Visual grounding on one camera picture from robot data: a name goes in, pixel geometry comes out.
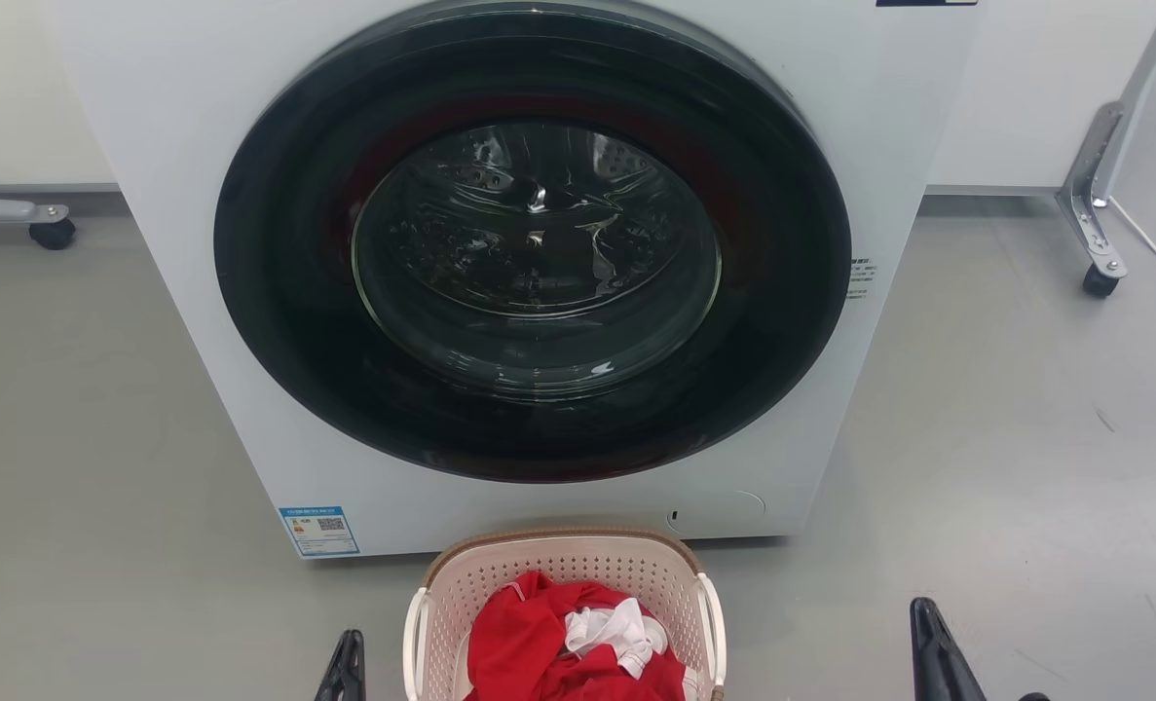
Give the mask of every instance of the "white cable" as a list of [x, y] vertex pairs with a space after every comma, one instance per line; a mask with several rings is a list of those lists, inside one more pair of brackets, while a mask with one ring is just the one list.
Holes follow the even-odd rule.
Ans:
[[1127, 209], [1122, 208], [1122, 205], [1119, 204], [1119, 200], [1116, 200], [1113, 199], [1113, 197], [1111, 197], [1110, 204], [1116, 206], [1116, 209], [1119, 209], [1119, 213], [1122, 215], [1124, 221], [1127, 222], [1127, 226], [1131, 227], [1131, 230], [1134, 230], [1135, 235], [1140, 236], [1143, 243], [1148, 245], [1148, 248], [1154, 253], [1156, 253], [1156, 243], [1153, 243], [1153, 239], [1148, 236], [1148, 234], [1144, 234], [1144, 230], [1142, 230], [1142, 228], [1140, 228], [1140, 226], [1135, 223], [1135, 219], [1131, 217], [1131, 214], [1127, 213]]

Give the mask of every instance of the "front-loading washing machine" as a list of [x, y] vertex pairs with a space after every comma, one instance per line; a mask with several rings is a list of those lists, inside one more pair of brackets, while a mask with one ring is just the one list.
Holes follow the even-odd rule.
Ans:
[[280, 538], [336, 558], [803, 526], [980, 12], [876, 5], [49, 19]]

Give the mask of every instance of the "blue label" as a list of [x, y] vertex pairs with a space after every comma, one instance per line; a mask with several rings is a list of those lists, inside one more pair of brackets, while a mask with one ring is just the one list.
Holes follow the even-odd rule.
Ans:
[[341, 507], [280, 509], [279, 514], [288, 532], [292, 533], [296, 551], [302, 558], [331, 558], [361, 553]]

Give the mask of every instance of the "floor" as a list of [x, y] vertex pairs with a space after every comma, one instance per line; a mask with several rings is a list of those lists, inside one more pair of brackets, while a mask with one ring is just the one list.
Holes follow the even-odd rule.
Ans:
[[[1116, 195], [1156, 236], [1156, 98]], [[0, 230], [0, 698], [297, 700], [365, 630], [402, 698], [427, 556], [301, 562], [126, 212]], [[729, 698], [911, 698], [942, 605], [988, 698], [1156, 700], [1156, 258], [1107, 301], [1045, 200], [929, 199], [813, 522], [699, 546]]]

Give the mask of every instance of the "plastic laundry basket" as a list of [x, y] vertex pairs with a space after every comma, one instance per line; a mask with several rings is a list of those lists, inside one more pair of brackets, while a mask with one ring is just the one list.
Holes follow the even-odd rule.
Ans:
[[461, 701], [469, 630], [483, 604], [528, 569], [556, 582], [596, 581], [635, 596], [665, 627], [698, 698], [725, 696], [725, 619], [689, 547], [647, 530], [581, 527], [503, 532], [450, 547], [427, 571], [405, 621], [409, 701]]

